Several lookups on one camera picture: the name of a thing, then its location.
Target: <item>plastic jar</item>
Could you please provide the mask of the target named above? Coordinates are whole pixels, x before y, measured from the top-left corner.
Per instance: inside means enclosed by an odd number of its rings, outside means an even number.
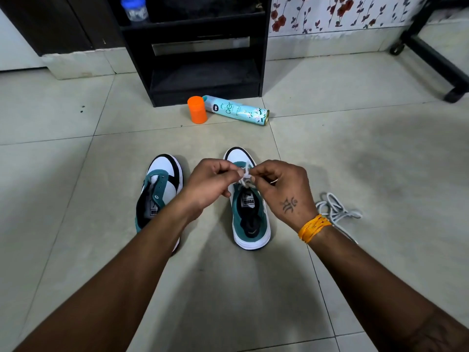
[[[148,19],[145,0],[120,0],[120,4],[132,23],[139,23]]]

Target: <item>orange cap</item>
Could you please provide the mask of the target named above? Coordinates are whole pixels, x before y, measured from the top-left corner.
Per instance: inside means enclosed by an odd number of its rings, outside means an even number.
[[[207,112],[205,111],[205,103],[200,96],[193,96],[187,100],[189,111],[191,112],[191,120],[193,123],[204,123],[207,121]]]

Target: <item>sneaker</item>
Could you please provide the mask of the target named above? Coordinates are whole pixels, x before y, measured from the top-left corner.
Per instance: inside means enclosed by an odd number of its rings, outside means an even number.
[[[182,189],[182,169],[177,159],[160,154],[149,165],[137,201],[135,226],[140,232]],[[179,245],[179,239],[173,252]]]
[[[253,168],[256,164],[243,148],[233,147],[223,157],[240,168]],[[246,188],[240,182],[228,187],[233,212],[233,236],[239,247],[255,250],[270,240],[267,205],[256,188]]]

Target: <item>white door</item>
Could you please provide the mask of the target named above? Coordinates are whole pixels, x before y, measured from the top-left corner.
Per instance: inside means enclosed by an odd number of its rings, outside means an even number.
[[[40,66],[41,58],[0,10],[0,71]]]

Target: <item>air freshener spray can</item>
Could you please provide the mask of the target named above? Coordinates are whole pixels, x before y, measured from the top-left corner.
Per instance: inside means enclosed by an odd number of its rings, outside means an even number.
[[[202,98],[205,102],[205,109],[219,115],[256,123],[261,126],[265,125],[269,120],[269,110],[260,107],[243,105],[231,100],[215,98],[209,95],[204,95]]]

